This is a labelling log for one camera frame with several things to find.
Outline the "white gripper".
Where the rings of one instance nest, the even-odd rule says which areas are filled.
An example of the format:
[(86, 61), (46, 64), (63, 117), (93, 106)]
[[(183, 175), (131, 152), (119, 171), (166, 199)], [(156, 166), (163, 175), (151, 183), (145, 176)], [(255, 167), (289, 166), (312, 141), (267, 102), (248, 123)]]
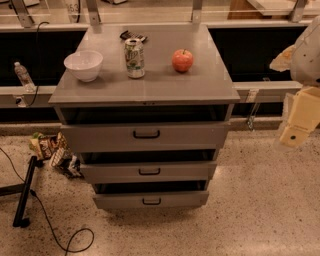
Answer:
[[(284, 49), (273, 59), (269, 68), (284, 72), (290, 69), (292, 53), (295, 49), (291, 45)], [(285, 127), (280, 136), (280, 143), (294, 148), (300, 146), (320, 123), (320, 89), (306, 87), (301, 89), (294, 97), (291, 112), (288, 118), (290, 127)]]

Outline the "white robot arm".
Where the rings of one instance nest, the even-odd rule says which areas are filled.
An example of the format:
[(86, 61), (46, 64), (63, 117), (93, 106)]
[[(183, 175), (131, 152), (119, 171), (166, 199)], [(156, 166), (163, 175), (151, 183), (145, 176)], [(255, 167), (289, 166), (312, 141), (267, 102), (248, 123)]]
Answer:
[(269, 65), (272, 70), (290, 71), (303, 87), (289, 101), (278, 143), (282, 147), (300, 146), (320, 124), (320, 16)]

